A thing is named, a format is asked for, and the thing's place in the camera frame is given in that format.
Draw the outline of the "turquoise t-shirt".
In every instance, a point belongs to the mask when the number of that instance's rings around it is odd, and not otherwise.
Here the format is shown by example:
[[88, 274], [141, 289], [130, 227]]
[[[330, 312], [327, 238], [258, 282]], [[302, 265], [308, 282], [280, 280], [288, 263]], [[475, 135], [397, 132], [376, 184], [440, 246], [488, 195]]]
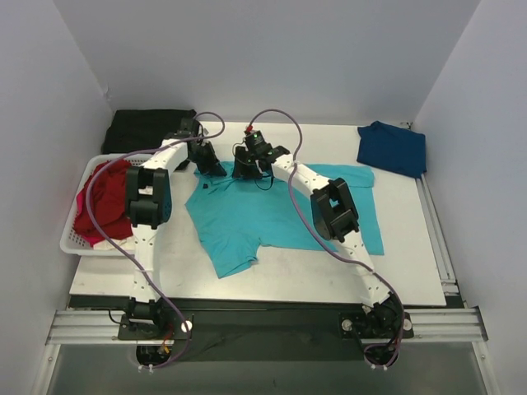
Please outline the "turquoise t-shirt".
[[[368, 253], [384, 255], [373, 196], [373, 171], [365, 166], [324, 164], [313, 164], [311, 169], [347, 182]], [[297, 214], [301, 210], [306, 219], [311, 218], [309, 198], [299, 192], [290, 194], [281, 180], [254, 182], [229, 175], [199, 175], [198, 186], [185, 206], [220, 278], [249, 269], [261, 246], [312, 251], [320, 248]]]

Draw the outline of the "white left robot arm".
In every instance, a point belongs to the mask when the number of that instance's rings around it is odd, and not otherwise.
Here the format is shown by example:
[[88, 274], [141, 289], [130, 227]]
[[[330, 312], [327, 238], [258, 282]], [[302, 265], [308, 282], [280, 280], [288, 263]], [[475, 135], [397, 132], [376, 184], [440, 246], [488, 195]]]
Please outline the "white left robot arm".
[[124, 209], [132, 226], [133, 257], [138, 261], [126, 315], [150, 339], [160, 337], [167, 325], [157, 292], [161, 286], [160, 247], [156, 240], [172, 213], [170, 176], [185, 162], [193, 162], [201, 174], [226, 176], [212, 143], [205, 138], [203, 126], [195, 118], [182, 118], [152, 157], [130, 167], [125, 176]]

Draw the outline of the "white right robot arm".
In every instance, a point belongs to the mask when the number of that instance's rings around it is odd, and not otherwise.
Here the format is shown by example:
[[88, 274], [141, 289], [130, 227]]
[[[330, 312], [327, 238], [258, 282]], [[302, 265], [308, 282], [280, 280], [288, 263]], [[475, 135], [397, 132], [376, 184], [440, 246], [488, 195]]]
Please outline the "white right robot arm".
[[344, 179], [330, 179], [297, 162], [288, 149], [272, 146], [252, 127], [234, 149], [234, 159], [234, 179], [268, 175], [286, 182], [291, 198], [298, 192], [310, 200], [313, 225], [308, 231], [321, 246], [325, 240], [333, 244], [336, 259], [352, 266], [356, 294], [363, 305], [373, 309], [394, 295], [375, 271], [361, 236], [357, 206]]

